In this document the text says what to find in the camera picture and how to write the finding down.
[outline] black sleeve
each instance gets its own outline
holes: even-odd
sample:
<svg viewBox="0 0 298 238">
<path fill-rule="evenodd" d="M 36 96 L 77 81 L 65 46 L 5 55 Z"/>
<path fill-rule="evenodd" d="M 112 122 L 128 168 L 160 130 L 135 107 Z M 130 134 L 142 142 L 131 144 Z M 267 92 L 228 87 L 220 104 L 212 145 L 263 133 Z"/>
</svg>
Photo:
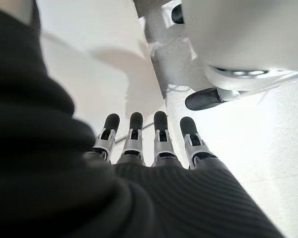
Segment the black sleeve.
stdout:
<svg viewBox="0 0 298 238">
<path fill-rule="evenodd" d="M 90 127 L 42 60 L 34 5 L 26 26 L 0 12 L 0 236 L 150 237 L 152 204 L 97 155 Z"/>
</svg>

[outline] robotic hand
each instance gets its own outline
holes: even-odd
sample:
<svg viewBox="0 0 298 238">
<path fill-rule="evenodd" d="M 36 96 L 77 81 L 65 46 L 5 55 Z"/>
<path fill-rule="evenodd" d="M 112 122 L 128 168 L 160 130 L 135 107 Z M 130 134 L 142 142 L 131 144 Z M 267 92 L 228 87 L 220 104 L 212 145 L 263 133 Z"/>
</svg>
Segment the robotic hand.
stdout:
<svg viewBox="0 0 298 238">
<path fill-rule="evenodd" d="M 115 144 L 115 136 L 119 126 L 119 116 L 111 114 L 107 117 L 104 128 L 97 136 L 93 152 L 98 153 L 110 163 L 110 156 Z M 208 149 L 199 136 L 192 118 L 184 117 L 180 122 L 184 138 L 185 150 L 190 163 L 189 169 L 227 169 L 226 166 Z M 120 163 L 133 163 L 145 166 L 143 155 L 143 116 L 136 112 L 131 115 L 129 133 L 125 146 L 118 160 Z M 168 130 L 167 115 L 157 112 L 154 115 L 154 162 L 152 167 L 182 167 L 174 153 L 172 140 Z"/>
</svg>

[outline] white floor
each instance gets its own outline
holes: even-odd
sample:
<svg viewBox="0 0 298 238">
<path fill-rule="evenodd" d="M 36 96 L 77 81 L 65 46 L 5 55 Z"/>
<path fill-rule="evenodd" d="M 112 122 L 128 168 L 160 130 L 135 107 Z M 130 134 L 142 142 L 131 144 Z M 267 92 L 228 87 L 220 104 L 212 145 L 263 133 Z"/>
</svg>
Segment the white floor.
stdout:
<svg viewBox="0 0 298 238">
<path fill-rule="evenodd" d="M 171 10 L 180 1 L 135 2 L 183 166 L 188 162 L 179 122 L 190 116 L 209 148 L 270 219 L 287 237 L 298 238 L 298 83 L 190 111 L 185 98 L 209 87 L 209 82 L 199 68 L 185 26 L 171 22 Z"/>
</svg>

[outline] ribbed fabric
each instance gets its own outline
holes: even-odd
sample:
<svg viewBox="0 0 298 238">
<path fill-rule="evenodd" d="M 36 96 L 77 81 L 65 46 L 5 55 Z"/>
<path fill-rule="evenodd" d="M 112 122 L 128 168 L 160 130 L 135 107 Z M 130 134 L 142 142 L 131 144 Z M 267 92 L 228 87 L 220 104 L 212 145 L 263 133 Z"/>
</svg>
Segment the ribbed fabric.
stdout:
<svg viewBox="0 0 298 238">
<path fill-rule="evenodd" d="M 115 171 L 147 191 L 165 237 L 282 236 L 228 170 L 119 164 Z"/>
<path fill-rule="evenodd" d="M 83 156 L 95 137 L 46 73 L 34 7 L 31 27 L 0 12 L 0 237 L 281 237 L 228 171 Z"/>
</svg>

